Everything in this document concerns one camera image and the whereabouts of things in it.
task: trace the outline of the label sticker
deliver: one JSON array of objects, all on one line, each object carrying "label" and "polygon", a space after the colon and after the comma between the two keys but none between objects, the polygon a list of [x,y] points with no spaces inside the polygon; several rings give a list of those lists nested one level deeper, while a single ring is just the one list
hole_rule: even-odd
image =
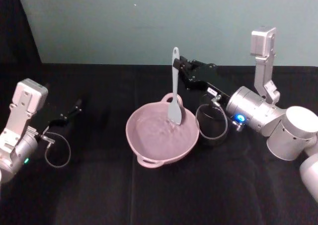
[{"label": "label sticker", "polygon": [[218,93],[215,90],[211,89],[210,87],[208,87],[208,93],[212,94],[215,97],[218,95]]}]

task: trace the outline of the blue led light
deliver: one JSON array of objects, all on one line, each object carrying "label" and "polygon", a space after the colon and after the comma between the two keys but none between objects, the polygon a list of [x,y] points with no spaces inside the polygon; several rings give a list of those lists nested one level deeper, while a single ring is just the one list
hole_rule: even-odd
[{"label": "blue led light", "polygon": [[245,122],[245,117],[244,117],[242,114],[236,114],[236,115],[235,115],[235,119],[236,119],[238,122]]}]

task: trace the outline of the light blue wall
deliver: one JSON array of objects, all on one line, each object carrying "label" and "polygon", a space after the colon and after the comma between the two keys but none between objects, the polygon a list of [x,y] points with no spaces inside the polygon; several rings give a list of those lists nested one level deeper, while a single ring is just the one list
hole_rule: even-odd
[{"label": "light blue wall", "polygon": [[318,66],[318,0],[21,0],[44,63],[253,65],[250,33],[277,27],[276,65]]}]

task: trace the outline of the black curtain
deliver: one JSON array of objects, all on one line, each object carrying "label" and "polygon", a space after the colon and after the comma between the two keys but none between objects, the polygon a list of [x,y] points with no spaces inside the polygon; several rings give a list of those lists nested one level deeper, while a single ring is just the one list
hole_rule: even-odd
[{"label": "black curtain", "polygon": [[41,63],[20,0],[0,0],[0,63]]}]

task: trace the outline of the white cylindrical joint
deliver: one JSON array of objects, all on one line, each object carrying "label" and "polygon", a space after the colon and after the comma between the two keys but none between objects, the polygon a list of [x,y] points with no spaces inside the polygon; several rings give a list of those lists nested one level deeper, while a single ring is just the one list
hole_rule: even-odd
[{"label": "white cylindrical joint", "polygon": [[318,202],[318,153],[310,156],[302,163],[300,175],[304,185]]},{"label": "white cylindrical joint", "polygon": [[267,140],[268,149],[278,158],[294,160],[303,149],[312,146],[318,132],[318,117],[307,108],[293,106]]}]

